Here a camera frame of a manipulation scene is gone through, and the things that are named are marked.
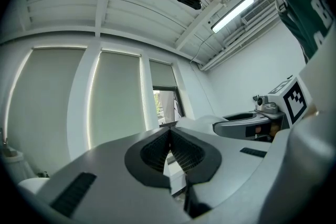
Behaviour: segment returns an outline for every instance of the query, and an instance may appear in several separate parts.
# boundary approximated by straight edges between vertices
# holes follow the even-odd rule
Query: window frame
[[[176,100],[177,100],[177,106],[178,109],[181,112],[181,117],[185,117],[185,113],[184,113],[184,108],[183,108],[183,103],[180,97],[180,93],[178,91],[178,87],[176,86],[153,86],[153,91],[172,91],[174,92],[174,95],[176,96]],[[173,121],[170,123],[165,123],[165,124],[160,124],[159,127],[172,127],[175,126],[177,124],[177,121]]]

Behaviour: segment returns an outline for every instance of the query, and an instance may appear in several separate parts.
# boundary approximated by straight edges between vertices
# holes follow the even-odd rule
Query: ceiling
[[[201,0],[194,10],[177,0],[12,0],[0,43],[50,31],[86,31],[127,37],[205,64],[242,25],[238,16],[219,33],[211,26],[241,0]]]

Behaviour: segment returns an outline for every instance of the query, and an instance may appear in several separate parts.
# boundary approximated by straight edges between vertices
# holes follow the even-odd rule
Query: dark green jersey
[[[322,44],[334,17],[326,0],[285,0],[286,12],[281,20],[300,42],[306,60]]]

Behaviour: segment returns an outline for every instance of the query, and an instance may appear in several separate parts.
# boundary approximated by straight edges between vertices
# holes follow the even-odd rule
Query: gray roller blind
[[[145,131],[140,58],[102,52],[90,104],[91,145]]]
[[[16,83],[8,116],[8,142],[35,172],[53,174],[70,162],[67,110],[84,50],[39,49]]]
[[[155,61],[149,63],[154,86],[177,86],[171,66]]]

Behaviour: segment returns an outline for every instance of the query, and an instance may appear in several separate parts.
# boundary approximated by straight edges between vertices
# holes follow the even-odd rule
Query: white wall
[[[280,22],[208,73],[221,116],[253,110],[253,96],[267,94],[290,75],[297,76],[304,66],[298,41]]]
[[[101,49],[141,55],[141,80],[147,130],[159,127],[152,92],[149,59],[172,64],[188,118],[196,119],[219,111],[214,92],[206,75],[201,73],[196,66],[192,68],[189,61],[180,56],[125,38],[113,36],[96,38],[85,34],[54,33],[27,37],[0,46],[0,127],[5,125],[6,111],[13,85],[15,85],[23,62],[31,49],[33,47],[60,46],[86,47],[71,87],[67,111],[67,137],[71,160],[89,148],[88,103],[92,79]]]

